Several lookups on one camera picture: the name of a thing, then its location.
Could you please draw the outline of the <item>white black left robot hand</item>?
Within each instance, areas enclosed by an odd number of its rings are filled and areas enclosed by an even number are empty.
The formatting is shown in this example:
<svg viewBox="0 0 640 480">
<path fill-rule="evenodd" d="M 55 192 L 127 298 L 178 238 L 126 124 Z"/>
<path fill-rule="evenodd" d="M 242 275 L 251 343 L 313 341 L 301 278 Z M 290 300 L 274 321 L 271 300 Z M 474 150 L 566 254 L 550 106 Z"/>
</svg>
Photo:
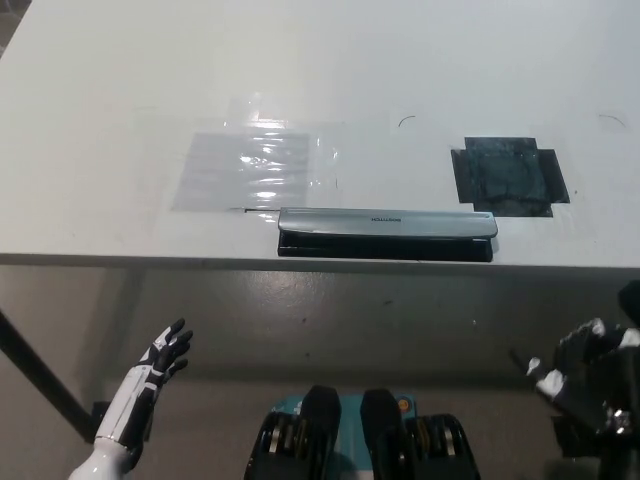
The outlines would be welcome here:
<svg viewBox="0 0 640 480">
<path fill-rule="evenodd" d="M 129 369 L 97 429 L 96 440 L 111 440 L 129 451 L 142 444 L 162 388 L 188 364 L 184 355 L 193 332 L 184 331 L 185 324 L 179 319 L 167 327 Z"/>
</svg>

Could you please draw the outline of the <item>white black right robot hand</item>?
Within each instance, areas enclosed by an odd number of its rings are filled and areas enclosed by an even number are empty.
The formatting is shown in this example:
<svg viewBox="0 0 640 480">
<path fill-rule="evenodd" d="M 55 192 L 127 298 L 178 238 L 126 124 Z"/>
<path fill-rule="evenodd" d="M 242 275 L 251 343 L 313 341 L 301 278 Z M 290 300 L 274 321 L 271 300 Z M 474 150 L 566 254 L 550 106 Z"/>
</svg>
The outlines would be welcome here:
<svg viewBox="0 0 640 480">
<path fill-rule="evenodd" d="M 509 352 L 535 391 L 559 412 L 599 435 L 639 431 L 639 330 L 600 318 L 563 336 L 552 360 Z"/>
</svg>

